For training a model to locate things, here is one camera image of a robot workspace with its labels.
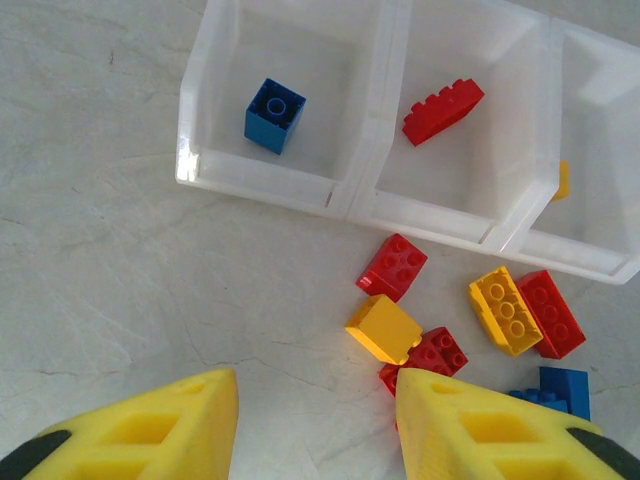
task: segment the red duplo brick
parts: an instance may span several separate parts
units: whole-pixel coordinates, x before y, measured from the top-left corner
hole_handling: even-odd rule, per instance
[[[534,346],[540,356],[559,360],[587,340],[547,270],[525,275],[516,286],[544,335]]]
[[[385,294],[397,302],[426,262],[424,253],[396,233],[385,240],[356,285],[371,296]]]
[[[436,328],[424,334],[422,336],[422,343],[424,343],[425,340],[429,341],[444,360],[447,368],[451,371],[451,375],[448,375],[449,377],[455,375],[458,370],[468,363],[469,360],[467,356],[460,350],[460,347],[446,327]]]
[[[409,141],[418,146],[466,117],[484,97],[484,92],[473,80],[456,80],[438,95],[429,95],[425,103],[416,103],[404,119]]]
[[[409,350],[409,360],[404,365],[387,364],[378,376],[393,396],[401,368],[419,368],[452,377],[468,363],[468,359],[446,327],[436,328],[422,335],[422,341]]]

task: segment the white storage tray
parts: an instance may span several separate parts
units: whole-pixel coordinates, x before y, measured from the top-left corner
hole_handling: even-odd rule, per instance
[[[307,98],[281,156],[244,138],[270,77]],[[419,147],[411,106],[486,96]],[[640,270],[640,49],[501,0],[209,0],[179,182],[609,283]],[[560,159],[571,195],[549,203]]]

